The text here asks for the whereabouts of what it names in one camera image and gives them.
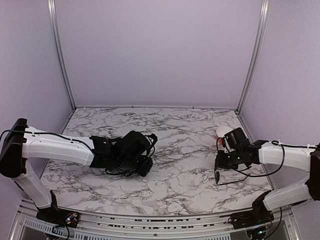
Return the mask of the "black rimless sunglasses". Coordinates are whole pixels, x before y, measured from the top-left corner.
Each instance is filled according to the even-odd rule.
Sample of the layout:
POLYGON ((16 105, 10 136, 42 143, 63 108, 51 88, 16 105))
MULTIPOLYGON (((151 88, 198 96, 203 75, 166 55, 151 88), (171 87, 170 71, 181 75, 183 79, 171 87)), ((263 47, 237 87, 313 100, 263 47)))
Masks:
POLYGON ((230 168, 227 167, 224 163, 216 160, 214 163, 214 180, 218 186, 227 186, 241 183, 249 178, 248 176, 245 176, 239 179, 228 179, 223 174, 223 170, 230 170, 230 168))

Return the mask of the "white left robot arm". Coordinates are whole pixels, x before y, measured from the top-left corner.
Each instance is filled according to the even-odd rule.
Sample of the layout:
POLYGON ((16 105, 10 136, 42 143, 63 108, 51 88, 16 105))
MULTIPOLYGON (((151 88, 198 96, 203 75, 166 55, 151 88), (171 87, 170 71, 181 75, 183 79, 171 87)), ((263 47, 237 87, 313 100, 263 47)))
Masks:
POLYGON ((1 175, 13 179, 53 223, 63 219, 63 211, 57 207, 54 193, 41 183, 29 159, 76 163, 104 169, 109 175, 145 177, 153 166, 152 155, 158 141, 153 133, 145 135, 134 130, 117 138, 66 136, 31 127, 25 118, 19 118, 0 137, 1 175))

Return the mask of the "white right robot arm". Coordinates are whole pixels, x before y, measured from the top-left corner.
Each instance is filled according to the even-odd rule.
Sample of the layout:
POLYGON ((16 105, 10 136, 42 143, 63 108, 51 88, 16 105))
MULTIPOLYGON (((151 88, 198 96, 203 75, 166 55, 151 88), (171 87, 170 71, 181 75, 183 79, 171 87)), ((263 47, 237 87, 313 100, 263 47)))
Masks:
POLYGON ((290 145, 279 140, 257 140, 250 142, 242 128, 238 127, 224 134, 217 140, 222 143, 218 150, 214 168, 233 170, 245 178, 254 178, 253 174, 239 170, 240 165, 250 169, 252 165, 277 165, 264 177, 278 173, 282 167, 300 169, 308 173, 308 177, 286 187, 263 193, 253 203, 247 219, 258 224, 268 212, 275 209, 299 204, 308 200, 320 199, 320 146, 290 145))

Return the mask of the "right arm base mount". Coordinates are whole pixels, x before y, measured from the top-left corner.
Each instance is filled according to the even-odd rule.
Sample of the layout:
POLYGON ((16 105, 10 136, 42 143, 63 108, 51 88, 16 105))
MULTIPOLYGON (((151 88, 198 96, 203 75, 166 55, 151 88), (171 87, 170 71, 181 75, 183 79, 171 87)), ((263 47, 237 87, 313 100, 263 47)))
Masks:
POLYGON ((228 219, 228 223, 233 225, 235 230, 247 227, 253 227, 256 225, 272 222, 275 218, 271 210, 267 210, 263 200, 271 190, 268 190, 261 194, 252 203, 252 209, 247 211, 241 211, 232 213, 228 219))

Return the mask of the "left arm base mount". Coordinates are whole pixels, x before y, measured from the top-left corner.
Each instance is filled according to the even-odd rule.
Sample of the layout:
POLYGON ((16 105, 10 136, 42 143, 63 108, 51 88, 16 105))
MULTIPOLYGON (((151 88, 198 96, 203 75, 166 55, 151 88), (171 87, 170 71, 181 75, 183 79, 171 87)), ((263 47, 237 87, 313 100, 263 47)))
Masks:
POLYGON ((66 210, 58 207, 56 195, 52 190, 49 191, 51 196, 51 203, 49 207, 37 208, 36 218, 45 222, 67 226, 69 228, 76 228, 80 213, 77 211, 66 210))

